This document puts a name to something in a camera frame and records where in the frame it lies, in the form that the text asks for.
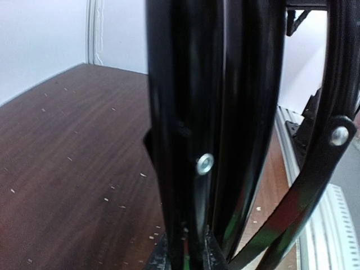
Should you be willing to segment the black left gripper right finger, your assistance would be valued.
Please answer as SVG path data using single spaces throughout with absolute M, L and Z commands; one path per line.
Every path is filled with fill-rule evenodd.
M 203 269 L 205 270 L 226 270 L 228 263 L 224 258 L 215 236 L 209 227 L 206 228 L 205 249 L 203 252 Z

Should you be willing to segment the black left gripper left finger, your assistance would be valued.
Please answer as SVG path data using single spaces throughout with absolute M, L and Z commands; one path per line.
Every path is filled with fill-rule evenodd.
M 171 270 L 171 263 L 167 257 L 167 235 L 164 233 L 155 246 L 143 270 Z

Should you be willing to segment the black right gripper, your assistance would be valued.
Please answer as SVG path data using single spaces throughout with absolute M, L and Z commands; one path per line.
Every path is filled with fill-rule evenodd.
M 292 36 L 300 24 L 307 18 L 311 9 L 287 9 L 286 35 Z

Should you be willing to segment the black music stand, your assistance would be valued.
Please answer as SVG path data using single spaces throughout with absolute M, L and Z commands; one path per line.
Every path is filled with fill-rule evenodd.
M 287 9 L 326 10 L 327 48 L 303 167 L 241 249 L 280 92 Z M 275 269 L 356 133 L 358 1 L 147 1 L 151 128 L 172 269 L 203 269 L 206 228 L 229 269 Z

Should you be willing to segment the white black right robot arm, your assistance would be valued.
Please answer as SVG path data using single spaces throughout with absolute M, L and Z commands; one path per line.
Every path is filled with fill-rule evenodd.
M 295 10 L 287 11 L 286 19 L 286 35 L 288 37 L 292 36 L 300 24 L 306 19 L 309 15 L 310 10 L 304 10 L 298 18 L 296 18 Z M 318 103 L 320 99 L 321 88 L 317 89 L 315 95 L 311 95 L 303 112 L 302 117 L 304 118 L 300 124 L 291 122 L 289 120 L 285 121 L 285 126 L 288 134 L 290 135 L 290 140 L 298 167 L 301 169 L 305 162 L 305 158 L 308 151 L 308 146 L 311 140 L 314 121 L 316 118 L 316 113 L 318 109 Z

